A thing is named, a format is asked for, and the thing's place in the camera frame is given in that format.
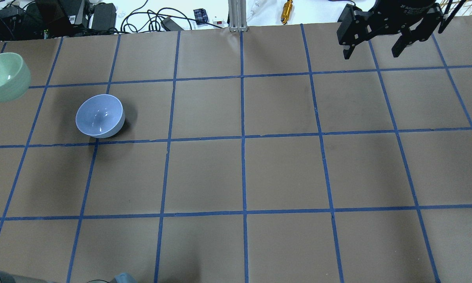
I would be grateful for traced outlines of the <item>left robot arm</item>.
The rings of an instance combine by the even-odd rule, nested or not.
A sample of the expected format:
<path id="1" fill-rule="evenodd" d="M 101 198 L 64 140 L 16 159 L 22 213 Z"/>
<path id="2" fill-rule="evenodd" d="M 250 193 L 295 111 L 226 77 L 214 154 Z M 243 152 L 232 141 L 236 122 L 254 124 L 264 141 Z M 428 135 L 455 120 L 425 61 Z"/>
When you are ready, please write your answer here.
<path id="1" fill-rule="evenodd" d="M 86 95 L 77 86 L 42 90 L 28 140 L 21 148 L 8 199 L 0 217 L 0 283 L 51 283 L 61 260 L 62 281 L 70 282 L 98 142 L 33 143 L 41 111 L 75 124 L 74 103 Z"/>

